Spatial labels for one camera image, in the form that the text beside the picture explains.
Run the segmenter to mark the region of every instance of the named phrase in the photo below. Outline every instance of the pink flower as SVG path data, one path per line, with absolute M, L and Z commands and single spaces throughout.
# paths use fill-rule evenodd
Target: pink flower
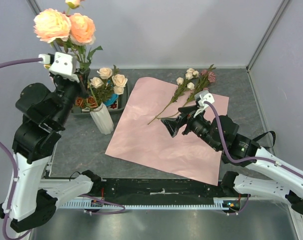
M 205 75 L 206 73 L 207 73 L 207 70 L 206 70 L 206 69 L 204 69 L 204 70 L 202 70 L 202 71 L 201 71 L 201 73 L 200 73 L 200 74 L 201 74 L 201 75 Z
M 206 69 L 201 71 L 201 75 L 206 75 L 207 73 L 208 73 L 208 71 Z M 216 74 L 214 72 L 210 71 L 208 73 L 208 81 L 210 83 L 214 83 L 216 81 Z
M 212 71 L 209 72 L 208 81 L 210 83 L 214 83 L 216 81 L 216 74 L 214 72 L 212 72 Z

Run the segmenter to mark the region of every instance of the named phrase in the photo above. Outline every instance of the white wall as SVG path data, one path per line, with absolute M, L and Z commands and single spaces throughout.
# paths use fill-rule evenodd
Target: white wall
M 33 33 L 34 15 L 25 0 L 0 1 L 0 63 L 17 59 L 37 58 L 39 53 L 53 50 L 39 42 Z M 49 83 L 48 72 L 40 63 L 27 63 L 0 69 L 0 141 L 12 150 L 22 113 L 15 108 L 24 87 L 30 83 Z M 12 165 L 0 149 L 0 203 L 5 200 Z M 0 219 L 0 240 L 2 237 Z
M 303 0 L 291 1 L 251 74 L 276 153 L 303 169 Z
M 64 0 L 37 0 L 67 10 Z M 104 51 L 93 68 L 246 66 L 281 0 L 86 0 Z

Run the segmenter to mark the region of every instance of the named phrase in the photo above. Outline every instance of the white bracket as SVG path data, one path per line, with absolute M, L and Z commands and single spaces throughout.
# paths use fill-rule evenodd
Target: white bracket
M 213 104 L 215 102 L 214 96 L 208 91 L 208 90 L 204 90 L 201 91 L 199 93 L 197 93 L 195 95 L 195 99 L 199 99 L 198 101 L 198 105 L 199 105 L 199 109 L 196 111 L 196 113 L 194 114 L 194 118 L 198 115 L 201 114 L 203 111 L 205 111 L 206 108 L 208 108 L 208 104 L 206 104 L 205 102 L 209 102 L 211 104 Z

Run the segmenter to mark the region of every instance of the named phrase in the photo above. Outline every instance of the white rose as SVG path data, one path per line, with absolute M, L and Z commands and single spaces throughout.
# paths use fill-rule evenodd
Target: white rose
M 195 85 L 192 82 L 190 82 L 190 83 L 187 84 L 187 88 L 189 88 L 190 90 L 194 90 Z
M 192 74 L 193 72 L 195 72 L 195 69 L 193 69 L 193 68 L 188 68 L 186 72 Z
M 192 72 L 192 75 L 195 77 L 195 78 L 198 78 L 200 76 L 200 72 L 199 71 L 193 71 Z
M 186 74 L 185 74 L 185 78 L 187 79 L 187 80 L 191 80 L 191 79 L 193 79 L 193 74 L 191 73 L 191 72 L 187 72 Z
M 91 80 L 91 85 L 95 88 L 98 89 L 100 86 L 104 84 L 104 82 L 99 78 L 99 77 L 93 77 Z
M 184 83 L 184 79 L 182 77 L 179 77 L 176 79 L 176 82 L 178 85 L 182 85 Z
M 127 78 L 122 75 L 122 74 L 116 74 L 115 76 L 112 76 L 112 82 L 115 84 L 117 87 L 122 87 L 124 88 L 127 83 Z
M 117 95 L 122 95 L 124 93 L 124 88 L 121 86 L 114 86 L 113 92 Z
M 65 3 L 67 3 L 71 9 L 76 9 L 80 6 L 81 0 L 65 0 Z
M 113 75 L 113 70 L 109 67 L 103 67 L 97 71 L 101 79 L 109 79 Z

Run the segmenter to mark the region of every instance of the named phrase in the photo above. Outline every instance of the metal floor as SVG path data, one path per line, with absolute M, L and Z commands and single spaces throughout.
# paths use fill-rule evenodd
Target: metal floor
M 297 240 L 285 205 L 251 200 L 238 216 L 212 210 L 129 210 L 115 215 L 59 209 L 33 240 Z

